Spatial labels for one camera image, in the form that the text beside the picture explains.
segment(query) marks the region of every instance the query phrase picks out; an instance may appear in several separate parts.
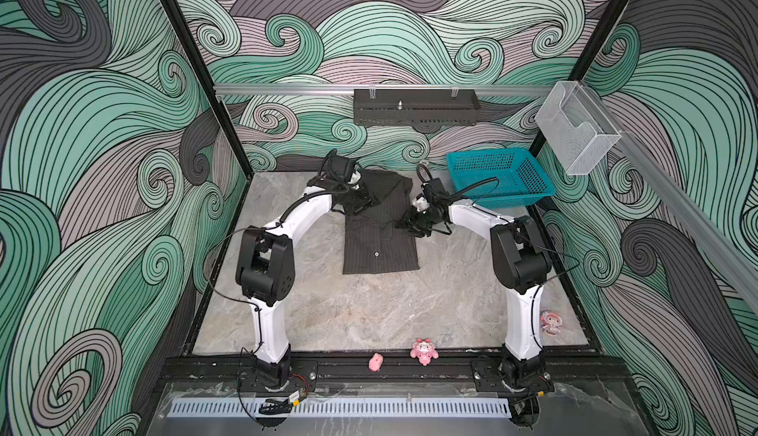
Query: gray marble surface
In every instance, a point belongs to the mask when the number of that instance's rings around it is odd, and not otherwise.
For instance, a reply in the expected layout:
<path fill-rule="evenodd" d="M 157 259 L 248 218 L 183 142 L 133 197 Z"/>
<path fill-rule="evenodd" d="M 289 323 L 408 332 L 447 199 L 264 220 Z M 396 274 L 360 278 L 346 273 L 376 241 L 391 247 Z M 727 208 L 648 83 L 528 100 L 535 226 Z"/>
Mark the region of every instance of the gray marble surface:
<path fill-rule="evenodd" d="M 420 182 L 412 176 L 417 195 Z M 447 172 L 434 172 L 450 184 Z M 236 228 L 263 225 L 301 194 L 309 172 L 255 175 Z M 524 208 L 499 210 L 524 215 Z M 416 240 L 420 270 L 379 275 L 342 275 L 342 215 L 323 215 L 295 250 L 296 280 L 284 300 L 287 336 L 293 350 L 378 350 L 408 348 L 416 337 L 439 347 L 500 346 L 507 329 L 505 288 L 492 270 L 488 241 L 451 225 L 450 236 Z M 234 282 L 241 235 L 232 236 L 216 288 L 242 298 Z M 542 309 L 557 312 L 557 336 L 543 333 L 544 345 L 586 344 L 582 329 L 558 280 L 545 285 Z M 214 294 L 194 353 L 236 354 L 257 342 L 250 308 Z"/>

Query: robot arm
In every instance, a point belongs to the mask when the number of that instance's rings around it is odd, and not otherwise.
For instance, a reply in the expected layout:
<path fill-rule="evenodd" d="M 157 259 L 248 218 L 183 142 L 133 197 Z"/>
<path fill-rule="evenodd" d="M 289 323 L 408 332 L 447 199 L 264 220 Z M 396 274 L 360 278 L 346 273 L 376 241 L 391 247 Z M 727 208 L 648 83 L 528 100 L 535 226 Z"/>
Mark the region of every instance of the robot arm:
<path fill-rule="evenodd" d="M 266 363 L 281 362 L 289 349 L 282 300 L 295 279 L 295 244 L 334 204 L 342 204 L 345 213 L 357 213 L 375 202 L 361 185 L 352 160 L 337 156 L 327 160 L 326 172 L 310 180 L 303 196 L 284 214 L 242 235 L 236 282 L 257 315 L 259 346 L 255 355 Z M 513 218 L 475 205 L 460 191 L 449 195 L 439 178 L 425 181 L 422 191 L 397 227 L 424 237 L 438 231 L 433 228 L 435 224 L 452 223 L 490 240 L 493 270 L 508 294 L 505 347 L 510 356 L 503 362 L 503 372 L 511 375 L 507 383 L 512 388 L 531 387 L 531 377 L 542 368 L 536 330 L 540 325 L 541 285 L 552 266 L 537 225 L 528 216 Z"/>
<path fill-rule="evenodd" d="M 323 214 L 340 204 L 347 213 L 359 213 L 374 204 L 366 193 L 355 161 L 332 150 L 298 201 L 262 228 L 242 233 L 235 280 L 250 301 L 259 344 L 260 361 L 277 365 L 289 349 L 282 300 L 295 282 L 294 247 Z"/>
<path fill-rule="evenodd" d="M 425 170 L 427 177 L 422 177 Z M 432 178 L 428 169 L 418 167 L 422 193 L 412 201 L 413 207 L 399 227 L 416 237 L 443 232 L 433 228 L 439 223 L 461 225 L 490 240 L 492 266 L 498 281 L 507 289 L 508 330 L 503 379 L 512 389 L 548 391 L 550 383 L 542 378 L 544 362 L 540 343 L 540 299 L 552 260 L 542 234 L 529 216 L 513 218 L 477 206 L 462 195 L 493 178 L 448 194 L 439 178 Z"/>

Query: pink toy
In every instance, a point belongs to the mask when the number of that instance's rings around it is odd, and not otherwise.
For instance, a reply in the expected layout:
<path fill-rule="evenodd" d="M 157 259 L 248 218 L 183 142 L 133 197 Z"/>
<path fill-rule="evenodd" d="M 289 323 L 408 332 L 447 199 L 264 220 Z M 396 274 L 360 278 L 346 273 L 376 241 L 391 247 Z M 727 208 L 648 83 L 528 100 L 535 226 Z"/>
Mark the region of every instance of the pink toy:
<path fill-rule="evenodd" d="M 411 356 L 414 359 L 418 357 L 418 361 L 422 363 L 422 365 L 427 365 L 431 362 L 431 359 L 436 359 L 440 354 L 434 349 L 434 344 L 432 344 L 429 339 L 426 341 L 418 339 L 413 343 Z"/>
<path fill-rule="evenodd" d="M 556 312 L 543 311 L 540 315 L 540 322 L 542 324 L 542 329 L 549 335 L 555 336 L 561 332 L 563 319 L 561 319 Z"/>
<path fill-rule="evenodd" d="M 368 361 L 368 368 L 372 372 L 379 372 L 379 369 L 381 368 L 381 363 L 384 362 L 384 356 L 377 353 L 374 354 L 374 356 L 371 358 L 371 360 Z"/>

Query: blue plastic basket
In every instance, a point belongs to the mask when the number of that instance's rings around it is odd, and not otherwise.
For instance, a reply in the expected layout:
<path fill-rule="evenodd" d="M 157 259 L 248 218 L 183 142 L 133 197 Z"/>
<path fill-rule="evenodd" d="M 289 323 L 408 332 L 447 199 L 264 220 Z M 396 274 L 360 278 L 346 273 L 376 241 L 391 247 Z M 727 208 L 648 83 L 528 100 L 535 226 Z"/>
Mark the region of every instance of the blue plastic basket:
<path fill-rule="evenodd" d="M 497 177 L 500 184 L 481 185 L 468 191 L 467 197 L 476 203 L 495 209 L 499 207 L 530 206 L 545 196 L 553 196 L 555 187 L 535 157 L 523 148 L 472 150 L 447 154 L 447 167 L 456 189 Z"/>

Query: white vent grille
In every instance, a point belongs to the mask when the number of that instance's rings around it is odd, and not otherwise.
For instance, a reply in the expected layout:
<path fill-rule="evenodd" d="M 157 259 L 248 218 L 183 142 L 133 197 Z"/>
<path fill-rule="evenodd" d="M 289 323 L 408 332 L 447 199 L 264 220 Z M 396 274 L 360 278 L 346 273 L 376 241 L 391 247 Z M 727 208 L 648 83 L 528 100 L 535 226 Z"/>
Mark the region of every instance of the white vent grille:
<path fill-rule="evenodd" d="M 242 398 L 247 410 L 256 418 L 264 417 L 258 408 L 265 398 Z M 287 415 L 289 418 L 330 417 L 444 417 L 444 418 L 510 418 L 508 401 L 499 398 L 461 397 L 331 397 L 305 400 Z M 176 398 L 171 403 L 169 418 L 245 417 L 237 397 Z"/>

